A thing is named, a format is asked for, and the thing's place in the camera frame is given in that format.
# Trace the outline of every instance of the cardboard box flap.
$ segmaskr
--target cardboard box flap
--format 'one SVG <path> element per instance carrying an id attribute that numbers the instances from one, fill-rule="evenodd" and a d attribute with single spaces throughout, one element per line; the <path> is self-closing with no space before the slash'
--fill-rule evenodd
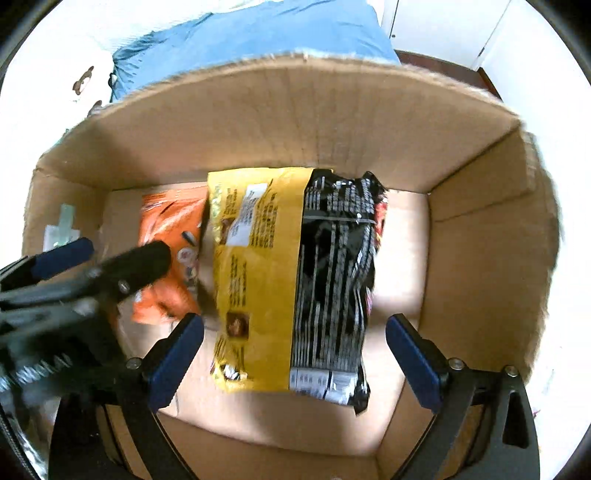
<path id="1" fill-rule="evenodd" d="M 559 234 L 550 179 L 539 165 L 534 178 L 529 194 L 431 224 L 418 328 L 448 358 L 491 371 L 513 364 L 525 379 L 544 330 Z M 430 418 L 405 387 L 378 450 L 384 478 L 400 467 Z"/>
<path id="2" fill-rule="evenodd" d="M 432 220 L 446 220 L 531 192 L 538 165 L 529 136 L 514 130 L 433 189 L 429 195 Z"/>
<path id="3" fill-rule="evenodd" d="M 184 74 L 85 120 L 39 165 L 103 189 L 204 180 L 242 166 L 372 170 L 426 193 L 519 124 L 459 82 L 306 56 Z"/>
<path id="4" fill-rule="evenodd" d="M 104 190 L 72 183 L 36 169 L 27 200 L 22 254 L 43 251 L 45 229 L 47 225 L 58 224 L 63 203 L 74 207 L 72 228 L 79 230 L 80 236 L 90 238 L 95 249 L 98 248 L 106 196 Z"/>

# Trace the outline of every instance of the white door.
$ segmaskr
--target white door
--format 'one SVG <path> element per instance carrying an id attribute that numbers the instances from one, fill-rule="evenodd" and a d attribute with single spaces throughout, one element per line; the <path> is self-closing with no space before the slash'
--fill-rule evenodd
<path id="1" fill-rule="evenodd" d="M 509 0 L 387 0 L 382 29 L 391 33 L 396 50 L 473 68 L 508 4 Z"/>

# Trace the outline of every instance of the cardboard box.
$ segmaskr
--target cardboard box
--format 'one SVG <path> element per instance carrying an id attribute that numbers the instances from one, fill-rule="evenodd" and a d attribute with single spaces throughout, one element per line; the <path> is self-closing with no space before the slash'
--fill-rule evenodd
<path id="1" fill-rule="evenodd" d="M 402 388 L 385 344 L 392 313 L 407 314 L 448 357 L 478 369 L 514 364 L 525 377 L 543 331 L 557 207 L 519 119 L 453 80 L 368 61 L 245 61 L 108 107 L 39 160 L 23 253 L 41 250 L 62 203 L 76 207 L 74 228 L 104 258 L 136 244 L 143 193 L 203 182 L 212 170 L 294 165 L 349 177 L 371 170 L 390 189 L 363 350 L 369 408 L 356 418 L 312 398 L 216 390 L 208 376 L 216 318 L 203 267 L 206 339 L 161 416 L 201 479 L 390 478 L 431 417 Z M 169 331 L 131 323 L 122 306 L 130 355 Z M 111 416 L 128 462 L 148 478 L 120 412 Z"/>

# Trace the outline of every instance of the metal screw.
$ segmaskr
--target metal screw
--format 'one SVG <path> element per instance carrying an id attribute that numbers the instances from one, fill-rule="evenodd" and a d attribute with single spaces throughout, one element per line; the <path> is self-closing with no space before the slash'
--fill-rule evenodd
<path id="1" fill-rule="evenodd" d="M 125 368 L 127 370 L 137 370 L 139 367 L 141 367 L 141 365 L 142 365 L 142 359 L 135 356 L 135 357 L 127 360 L 127 363 L 125 364 Z"/>
<path id="2" fill-rule="evenodd" d="M 519 375 L 519 370 L 517 370 L 513 365 L 507 365 L 505 367 L 505 373 L 510 377 L 516 377 Z"/>
<path id="3" fill-rule="evenodd" d="M 117 285 L 119 286 L 119 291 L 121 293 L 124 293 L 124 294 L 129 293 L 129 284 L 125 280 L 119 280 L 117 282 Z"/>
<path id="4" fill-rule="evenodd" d="M 72 307 L 72 310 L 74 310 L 78 315 L 82 315 L 83 317 L 90 317 L 91 315 L 96 314 L 98 309 L 99 302 L 93 297 L 80 299 Z"/>
<path id="5" fill-rule="evenodd" d="M 447 364 L 450 366 L 452 370 L 461 370 L 466 366 L 466 364 L 459 358 L 450 358 L 447 361 Z"/>

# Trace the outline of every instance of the white label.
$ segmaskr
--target white label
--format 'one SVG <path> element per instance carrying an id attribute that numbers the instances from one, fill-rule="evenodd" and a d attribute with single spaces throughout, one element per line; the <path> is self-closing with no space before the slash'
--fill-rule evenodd
<path id="1" fill-rule="evenodd" d="M 290 370 L 290 390 L 322 399 L 329 386 L 328 370 L 292 368 Z"/>
<path id="2" fill-rule="evenodd" d="M 246 187 L 246 193 L 240 206 L 240 213 L 230 227 L 226 245 L 230 247 L 248 246 L 251 237 L 255 206 L 266 190 L 266 183 L 255 183 Z"/>
<path id="3" fill-rule="evenodd" d="M 70 230 L 70 242 L 80 238 L 79 230 Z M 60 240 L 60 229 L 57 225 L 47 225 L 45 227 L 45 234 L 43 235 L 43 251 L 49 252 L 57 247 Z"/>
<path id="4" fill-rule="evenodd" d="M 346 405 L 355 392 L 357 374 L 317 368 L 291 368 L 290 390 Z"/>

